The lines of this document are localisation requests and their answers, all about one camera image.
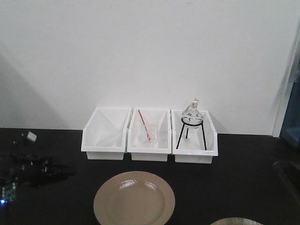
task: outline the black tabletop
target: black tabletop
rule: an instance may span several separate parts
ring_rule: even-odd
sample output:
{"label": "black tabletop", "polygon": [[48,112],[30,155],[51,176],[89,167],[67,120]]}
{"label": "black tabletop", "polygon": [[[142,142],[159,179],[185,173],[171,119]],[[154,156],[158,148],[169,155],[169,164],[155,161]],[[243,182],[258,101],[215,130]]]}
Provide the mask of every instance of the black tabletop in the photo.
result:
{"label": "black tabletop", "polygon": [[[0,129],[4,153],[22,129]],[[59,157],[74,166],[75,176],[34,188],[17,189],[11,205],[12,225],[97,225],[94,196],[111,177],[127,171],[154,173],[172,187],[176,205],[168,224],[210,225],[227,217],[249,218],[264,225],[299,225],[300,205],[281,180],[274,163],[300,164],[300,153],[281,139],[261,135],[218,135],[219,156],[211,165],[132,161],[88,160],[81,152],[82,131],[31,130],[35,143],[24,153]]]}

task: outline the storage bin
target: storage bin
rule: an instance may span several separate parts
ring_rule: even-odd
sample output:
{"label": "storage bin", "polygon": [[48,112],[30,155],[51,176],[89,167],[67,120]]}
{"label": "storage bin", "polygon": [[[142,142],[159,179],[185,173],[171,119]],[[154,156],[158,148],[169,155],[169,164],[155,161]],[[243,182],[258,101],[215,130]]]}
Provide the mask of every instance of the storage bin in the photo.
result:
{"label": "storage bin", "polygon": [[180,144],[176,149],[182,128],[181,116],[184,110],[171,110],[172,117],[172,154],[178,163],[204,163],[211,164],[213,156],[218,155],[218,137],[208,111],[200,111],[203,115],[203,127],[206,139],[204,147],[202,127],[189,129],[186,138],[187,126],[185,126]]}
{"label": "storage bin", "polygon": [[88,159],[123,159],[130,114],[131,109],[95,109],[82,133]]}
{"label": "storage bin", "polygon": [[[140,112],[145,125],[138,109],[134,109],[128,130],[127,151],[131,153],[132,160],[166,162],[172,152],[170,110],[140,109]],[[151,126],[156,127],[156,134]],[[157,141],[145,143],[147,138],[157,138]]]}

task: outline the beige plate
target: beige plate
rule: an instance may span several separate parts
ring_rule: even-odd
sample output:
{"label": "beige plate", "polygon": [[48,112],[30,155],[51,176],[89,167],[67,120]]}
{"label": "beige plate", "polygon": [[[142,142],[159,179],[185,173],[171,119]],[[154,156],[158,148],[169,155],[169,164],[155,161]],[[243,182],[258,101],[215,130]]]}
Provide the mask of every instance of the beige plate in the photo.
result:
{"label": "beige plate", "polygon": [[141,171],[110,178],[97,191],[94,213],[101,225],[164,225],[175,196],[162,178]]}
{"label": "beige plate", "polygon": [[240,217],[230,217],[218,220],[211,225],[262,225],[251,219],[240,218]]}

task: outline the metal ring stand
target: metal ring stand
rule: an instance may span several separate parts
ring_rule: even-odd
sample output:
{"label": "metal ring stand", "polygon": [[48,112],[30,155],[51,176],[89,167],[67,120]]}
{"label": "metal ring stand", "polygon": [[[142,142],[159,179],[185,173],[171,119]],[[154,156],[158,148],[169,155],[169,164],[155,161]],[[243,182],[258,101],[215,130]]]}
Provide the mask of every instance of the metal ring stand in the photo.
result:
{"label": "metal ring stand", "polygon": [[180,142],[180,140],[181,140],[182,132],[183,132],[183,129],[184,129],[184,126],[185,126],[185,125],[191,126],[191,127],[197,127],[197,126],[200,126],[200,125],[201,125],[201,126],[202,126],[202,133],[203,133],[204,147],[205,147],[205,150],[207,150],[207,149],[206,149],[206,141],[205,141],[204,128],[203,128],[203,120],[202,120],[201,123],[199,123],[199,124],[187,124],[187,123],[185,123],[185,122],[183,121],[183,119],[181,118],[181,122],[182,122],[183,124],[182,124],[182,128],[181,128],[181,132],[180,132],[180,135],[179,135],[179,140],[178,140],[176,149],[178,149],[178,147],[179,147],[179,142]]}

